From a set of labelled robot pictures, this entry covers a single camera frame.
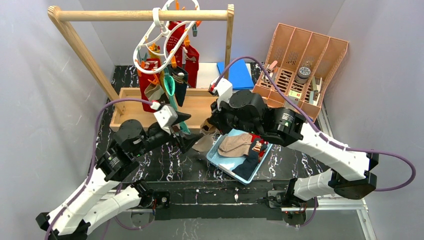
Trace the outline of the white sock hanger with clips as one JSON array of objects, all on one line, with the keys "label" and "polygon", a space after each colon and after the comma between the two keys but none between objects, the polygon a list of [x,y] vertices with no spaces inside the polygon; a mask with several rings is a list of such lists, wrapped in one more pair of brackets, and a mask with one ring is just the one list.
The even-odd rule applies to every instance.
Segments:
[{"label": "white sock hanger with clips", "polygon": [[[155,7],[152,10],[152,17],[153,17],[153,23],[151,24],[150,28],[147,30],[147,32],[145,33],[145,35],[143,36],[143,38],[140,40],[139,44],[137,45],[137,47],[134,50],[133,53],[133,62],[135,67],[137,68],[138,72],[143,72],[145,74],[156,74],[156,73],[160,73],[161,71],[163,71],[168,64],[172,64],[174,67],[176,66],[176,62],[175,62],[175,51],[179,48],[179,45],[181,45],[183,43],[183,38],[184,38],[184,43],[188,40],[188,34],[189,31],[192,31],[193,33],[195,33],[197,31],[197,26],[198,26],[198,22],[197,21],[181,21],[181,23],[179,23],[176,27],[180,27],[181,25],[185,25],[185,31],[183,33],[183,35],[181,36],[181,38],[179,39],[179,41],[177,42],[177,45],[173,48],[173,50],[170,51],[170,53],[167,53],[166,50],[166,44],[171,36],[171,34],[175,31],[175,30],[169,30],[168,26],[169,26],[169,22],[171,22],[170,20],[167,21],[163,21],[160,19],[159,17],[159,13],[161,12],[165,12],[167,13],[169,11],[169,7],[172,3],[175,3],[175,9],[176,11],[179,11],[178,7],[179,7],[179,3],[177,0],[168,0],[164,6],[162,8],[160,7]],[[148,41],[150,33],[154,30],[154,28],[160,28],[160,34],[153,39],[152,41]],[[154,52],[151,47],[153,45],[156,44],[156,42],[158,40],[160,40],[160,38],[165,38],[164,40],[164,44],[163,44],[163,53],[161,52]],[[155,55],[158,58],[164,58],[164,62],[161,64],[160,67],[158,67],[155,70],[144,70],[141,67],[141,63],[142,61],[146,61],[146,59],[144,58],[140,58],[140,50],[142,50],[142,48],[146,48],[148,50],[149,53]]]}]

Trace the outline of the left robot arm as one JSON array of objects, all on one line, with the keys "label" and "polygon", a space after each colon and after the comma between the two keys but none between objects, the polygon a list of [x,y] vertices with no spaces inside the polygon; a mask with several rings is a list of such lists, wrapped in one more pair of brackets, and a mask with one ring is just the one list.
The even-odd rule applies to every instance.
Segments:
[{"label": "left robot arm", "polygon": [[89,170],[86,180],[51,212],[42,212],[36,222],[46,231],[47,240],[85,240],[98,226],[121,212],[135,207],[155,210],[168,208],[170,194],[155,191],[144,179],[131,182],[116,195],[101,200],[110,190],[119,186],[139,167],[137,158],[170,144],[186,153],[203,134],[164,131],[159,123],[147,130],[136,119],[126,120],[114,134],[106,152]]}]

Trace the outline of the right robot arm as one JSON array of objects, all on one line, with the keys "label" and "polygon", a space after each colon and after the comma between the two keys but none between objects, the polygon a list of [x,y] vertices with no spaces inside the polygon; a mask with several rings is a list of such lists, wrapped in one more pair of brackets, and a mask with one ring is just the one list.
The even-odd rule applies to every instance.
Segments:
[{"label": "right robot arm", "polygon": [[269,107],[258,93],[240,90],[228,101],[215,100],[210,109],[208,122],[221,134],[231,130],[254,134],[270,144],[300,151],[329,168],[307,178],[291,179],[283,197],[286,203],[329,194],[359,200],[377,188],[377,176],[371,173],[377,161],[372,154],[331,145],[333,138],[316,132],[313,124],[290,108]]}]

